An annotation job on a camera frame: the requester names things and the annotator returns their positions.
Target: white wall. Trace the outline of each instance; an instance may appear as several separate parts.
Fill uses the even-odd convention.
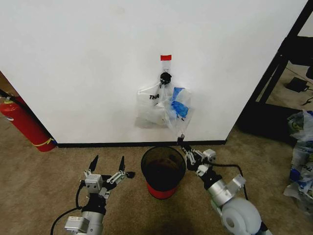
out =
[[[5,1],[0,70],[60,143],[174,141],[134,125],[172,54],[196,109],[186,140],[225,140],[305,2]]]

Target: red trash can base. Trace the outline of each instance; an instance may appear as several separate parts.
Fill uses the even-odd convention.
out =
[[[177,189],[177,186],[173,189],[170,189],[168,191],[165,191],[165,192],[162,192],[162,191],[157,191],[155,190],[154,188],[152,188],[148,183],[147,183],[147,187],[148,187],[148,191],[149,193],[157,198],[157,199],[166,199],[166,198],[169,198],[170,196],[172,196],[174,194],[174,192],[176,191]]]

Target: black baseboard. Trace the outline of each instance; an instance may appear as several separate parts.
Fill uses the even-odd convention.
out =
[[[226,141],[184,141],[189,145],[221,145]],[[143,147],[143,146],[174,146],[174,141],[166,142],[124,142],[124,143],[58,143],[59,148],[99,148],[99,147]]]

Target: plastic bag pile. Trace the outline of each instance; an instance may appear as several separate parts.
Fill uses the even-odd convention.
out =
[[[297,144],[293,148],[290,180],[284,195],[297,199],[300,209],[313,216],[313,112],[302,111],[288,118],[291,136]]]
[[[168,69],[163,71],[157,83],[137,92],[136,124],[142,128],[167,126],[177,138],[184,133],[193,114],[191,93],[174,86]]]

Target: trash can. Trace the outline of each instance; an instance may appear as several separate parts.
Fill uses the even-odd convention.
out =
[[[186,162],[171,147],[153,147],[143,155],[141,171],[150,194],[157,199],[166,199],[174,194],[184,177]]]

